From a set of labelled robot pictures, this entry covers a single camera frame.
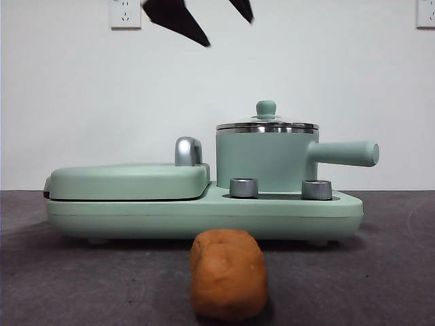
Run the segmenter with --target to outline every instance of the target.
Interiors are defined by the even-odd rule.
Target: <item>dark gray surface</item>
[[[260,242],[270,300],[242,325],[435,325],[435,192],[349,192],[354,237]],[[191,241],[60,235],[42,192],[1,193],[2,325],[221,325],[189,301]]]

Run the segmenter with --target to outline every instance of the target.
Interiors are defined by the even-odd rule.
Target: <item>wall socket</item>
[[[435,29],[435,0],[417,0],[417,28]]]
[[[112,29],[140,29],[141,0],[109,0],[109,17]]]

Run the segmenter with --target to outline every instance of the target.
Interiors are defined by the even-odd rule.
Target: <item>glass lid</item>
[[[244,122],[233,122],[230,124],[220,124],[216,130],[237,129],[237,128],[302,128],[318,130],[317,124],[308,124],[305,122],[295,122],[276,115],[277,105],[274,101],[264,100],[257,103],[257,115],[246,119]]]

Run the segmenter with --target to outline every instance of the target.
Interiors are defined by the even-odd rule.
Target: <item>brown clay lump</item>
[[[267,301],[264,256],[243,230],[199,234],[190,249],[192,306],[195,313],[240,321],[257,315]]]

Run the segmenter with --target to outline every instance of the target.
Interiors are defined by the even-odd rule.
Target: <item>cooking pot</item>
[[[287,121],[273,101],[257,103],[257,115],[216,127],[217,186],[233,178],[255,178],[263,192],[299,192],[317,179],[317,163],[374,166],[379,146],[372,141],[319,144],[319,126]]]

